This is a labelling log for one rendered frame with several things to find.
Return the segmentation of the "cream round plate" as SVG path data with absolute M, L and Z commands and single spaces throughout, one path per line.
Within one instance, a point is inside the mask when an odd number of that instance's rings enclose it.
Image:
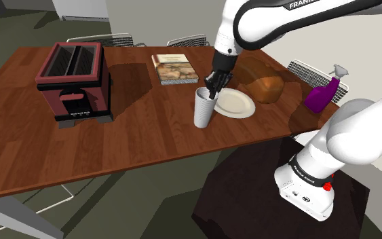
M 239 90 L 223 88 L 219 93 L 214 110 L 226 117 L 244 119 L 254 114 L 256 106 L 247 94 Z

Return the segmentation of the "brown bread loaf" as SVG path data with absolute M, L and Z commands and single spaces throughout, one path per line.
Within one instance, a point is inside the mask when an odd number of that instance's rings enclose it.
M 255 57 L 238 60 L 235 76 L 259 103 L 275 103 L 284 89 L 284 80 L 269 64 Z

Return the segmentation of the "book with stone-pattern cover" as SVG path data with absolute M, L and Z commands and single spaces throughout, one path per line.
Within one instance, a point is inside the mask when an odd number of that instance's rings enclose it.
M 199 76 L 184 54 L 154 54 L 151 56 L 160 84 L 194 84 Z

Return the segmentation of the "white ribbed cup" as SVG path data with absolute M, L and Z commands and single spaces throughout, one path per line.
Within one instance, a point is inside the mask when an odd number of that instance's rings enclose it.
M 205 128 L 212 116 L 214 106 L 217 102 L 218 93 L 214 98 L 210 98 L 210 91 L 207 87 L 200 87 L 195 91 L 195 107 L 194 107 L 194 125 L 197 128 Z

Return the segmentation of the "purple spray bottle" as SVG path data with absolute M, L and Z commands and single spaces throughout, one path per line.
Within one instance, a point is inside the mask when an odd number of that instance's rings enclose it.
M 335 76 L 329 81 L 327 86 L 318 86 L 314 88 L 304 101 L 305 106 L 314 113 L 320 113 L 335 95 L 340 78 L 348 75 L 348 71 L 340 65 L 334 64 Z

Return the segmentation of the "brown wooden table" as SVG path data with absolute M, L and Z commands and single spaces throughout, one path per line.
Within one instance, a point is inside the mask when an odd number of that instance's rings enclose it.
M 208 127 L 199 129 L 193 123 L 196 85 L 161 85 L 151 56 L 184 54 L 202 76 L 210 70 L 212 48 L 107 48 L 113 121 L 88 119 L 60 129 L 35 82 L 49 53 L 19 48 L 0 68 L 0 225 L 43 238 L 57 238 L 60 230 L 16 194 L 307 132 L 337 110 L 330 103 L 312 113 L 303 104 L 310 87 L 255 51 L 253 57 L 283 77 L 280 99 L 257 103 L 246 119 L 214 114 Z

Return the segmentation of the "dark robot stand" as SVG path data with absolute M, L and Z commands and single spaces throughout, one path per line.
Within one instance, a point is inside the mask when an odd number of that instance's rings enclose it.
M 359 239 L 370 190 L 344 172 L 323 222 L 279 195 L 273 173 L 302 148 L 289 137 L 238 147 L 208 174 L 194 222 L 208 239 Z

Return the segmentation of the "red toaster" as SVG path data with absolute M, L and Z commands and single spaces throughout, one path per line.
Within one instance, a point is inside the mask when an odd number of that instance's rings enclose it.
M 35 78 L 59 128 L 113 121 L 111 74 L 101 43 L 56 42 Z

